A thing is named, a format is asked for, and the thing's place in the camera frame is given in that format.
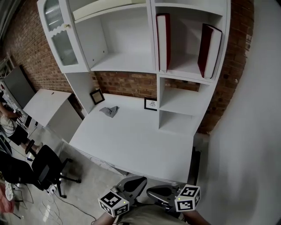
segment concrete floor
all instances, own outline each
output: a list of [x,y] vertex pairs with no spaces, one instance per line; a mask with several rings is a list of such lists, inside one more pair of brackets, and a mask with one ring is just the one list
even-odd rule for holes
[[[102,215],[103,210],[98,205],[98,197],[105,191],[105,189],[116,185],[124,177],[94,164],[74,148],[62,142],[58,137],[43,128],[38,127],[31,134],[29,139],[35,140],[35,144],[43,142],[43,144],[51,147],[57,155],[60,155],[61,161],[66,158],[73,159],[74,162],[68,163],[63,171],[63,174],[74,179],[81,178],[82,183],[76,184],[71,181],[62,180],[62,194],[67,195],[67,199],[65,199],[65,201],[74,204],[95,218],[98,218],[100,215]],[[13,156],[15,158],[25,160],[23,156],[25,154],[24,149],[12,142],[10,145],[18,151],[16,152],[13,149]],[[148,179],[148,185],[146,186],[146,189],[155,185],[163,184],[165,183]],[[55,195],[49,196],[46,191],[42,192],[33,185],[28,185],[28,187],[30,192],[26,186],[20,186],[21,189],[18,189],[22,191],[23,199],[27,209],[23,203],[20,203],[14,212],[22,219],[18,219],[13,214],[5,214],[5,218],[10,224],[90,225],[94,220],[92,217],[85,215],[73,206],[62,202]],[[143,203],[151,203],[146,195],[146,189],[142,192],[138,200]],[[20,192],[16,191],[15,193],[20,200]]]

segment red book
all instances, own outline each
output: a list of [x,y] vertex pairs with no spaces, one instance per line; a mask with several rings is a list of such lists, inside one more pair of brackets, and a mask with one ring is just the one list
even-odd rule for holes
[[170,14],[159,14],[156,16],[159,70],[166,71],[171,61],[171,24]]
[[208,24],[203,24],[198,67],[202,77],[212,78],[220,50],[222,32]]

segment red cloth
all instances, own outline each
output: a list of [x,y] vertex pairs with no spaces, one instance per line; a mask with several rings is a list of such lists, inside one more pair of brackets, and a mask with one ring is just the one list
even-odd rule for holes
[[0,184],[0,212],[1,213],[13,213],[14,201],[8,201],[5,194],[5,185]]

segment photo in frame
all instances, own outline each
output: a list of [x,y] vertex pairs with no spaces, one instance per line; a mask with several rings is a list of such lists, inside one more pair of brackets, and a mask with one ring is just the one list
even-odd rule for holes
[[156,98],[144,98],[144,108],[157,111],[157,99]]
[[102,94],[100,89],[97,89],[90,93],[91,98],[95,105],[104,101],[104,95]]

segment person's arm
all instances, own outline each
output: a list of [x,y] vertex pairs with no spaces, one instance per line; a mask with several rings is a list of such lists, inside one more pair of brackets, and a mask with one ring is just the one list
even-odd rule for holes
[[190,225],[210,225],[196,210],[183,212],[183,215]]
[[0,111],[8,118],[16,118],[18,117],[18,114],[11,112],[9,110],[7,110],[3,104],[0,102]]
[[107,213],[103,213],[101,217],[99,217],[93,225],[112,225],[115,221],[115,218],[108,215]]

